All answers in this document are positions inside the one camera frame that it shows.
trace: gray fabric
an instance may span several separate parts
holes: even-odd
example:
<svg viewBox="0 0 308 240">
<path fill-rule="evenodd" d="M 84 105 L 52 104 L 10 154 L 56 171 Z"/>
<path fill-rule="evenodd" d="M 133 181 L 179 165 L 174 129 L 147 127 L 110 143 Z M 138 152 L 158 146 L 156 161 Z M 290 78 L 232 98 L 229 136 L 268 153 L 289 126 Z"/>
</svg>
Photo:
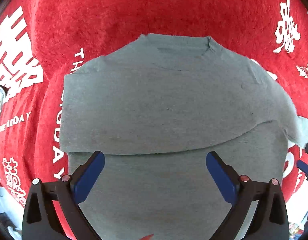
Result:
<svg viewBox="0 0 308 240">
<path fill-rule="evenodd" d="M 248 58 L 210 37 L 152 34 L 65 76 L 59 138 L 65 152 L 167 153 L 272 120 L 295 142 L 296 119 L 283 88 Z"/>
<path fill-rule="evenodd" d="M 104 240 L 139 240 L 151 234 L 153 240 L 206 240 L 230 209 L 208 173 L 206 154 L 216 151 L 239 174 L 269 181 L 282 178 L 286 149 L 287 140 L 273 121 L 206 149 L 105 155 L 105 168 L 80 207 Z M 70 154 L 70 172 L 89 156 Z M 244 236 L 254 209 L 237 239 Z"/>
</svg>

